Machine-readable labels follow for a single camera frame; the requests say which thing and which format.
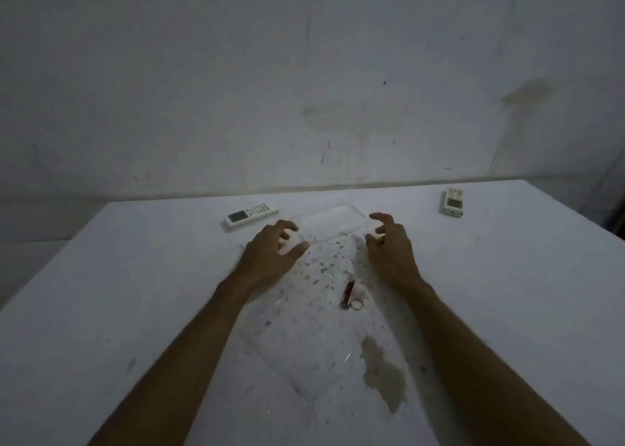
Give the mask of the long white remote control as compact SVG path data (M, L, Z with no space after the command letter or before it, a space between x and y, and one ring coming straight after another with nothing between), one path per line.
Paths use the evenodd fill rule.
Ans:
M258 221L265 220L279 213L278 209L266 203L254 205L250 208L240 210L226 215L223 222L227 228L238 230Z

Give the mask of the person's left forearm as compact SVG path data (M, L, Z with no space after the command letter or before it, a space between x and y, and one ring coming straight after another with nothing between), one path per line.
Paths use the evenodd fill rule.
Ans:
M230 332L256 288L249 275L223 280L88 446L183 446Z

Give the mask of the small clear plastic tray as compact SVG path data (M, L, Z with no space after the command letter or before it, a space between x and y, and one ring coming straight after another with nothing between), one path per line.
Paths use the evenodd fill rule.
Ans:
M310 245L327 242L362 229L370 219L349 203L340 203L292 216L298 237Z

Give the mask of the person's right forearm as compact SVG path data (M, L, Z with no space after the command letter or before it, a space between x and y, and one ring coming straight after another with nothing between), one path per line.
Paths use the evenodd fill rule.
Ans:
M398 290L477 446L590 446L428 284L418 278Z

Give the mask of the person's right hand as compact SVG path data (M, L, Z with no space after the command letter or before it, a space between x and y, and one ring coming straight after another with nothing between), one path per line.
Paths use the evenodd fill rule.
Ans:
M426 288L414 258L412 243L404 226L395 222L387 213L371 213L370 219L381 225L375 236L386 235L384 244L377 255L369 255L369 261L379 275L393 288L407 293L416 293Z

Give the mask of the large clear plastic tray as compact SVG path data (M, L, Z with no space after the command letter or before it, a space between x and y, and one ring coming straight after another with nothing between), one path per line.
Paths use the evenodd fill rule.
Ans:
M408 392L397 332L410 321L367 252L362 235L311 245L287 275L252 302L237 331L296 392L317 400L355 378L396 411ZM350 279L364 295L362 310L340 309Z

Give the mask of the short white remote control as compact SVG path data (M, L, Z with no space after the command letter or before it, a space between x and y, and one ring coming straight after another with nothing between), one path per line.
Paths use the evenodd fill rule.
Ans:
M464 215L464 191L458 188L448 187L442 199L441 213L455 218L461 218Z

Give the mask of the person's left hand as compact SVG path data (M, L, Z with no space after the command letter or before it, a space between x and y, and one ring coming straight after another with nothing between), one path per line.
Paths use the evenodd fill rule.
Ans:
M293 268L283 266L285 253L281 253L280 249L289 241L291 232L294 231L298 231L298 227L293 221L278 220L273 225L264 226L246 244L232 273L237 286L246 297L267 289Z

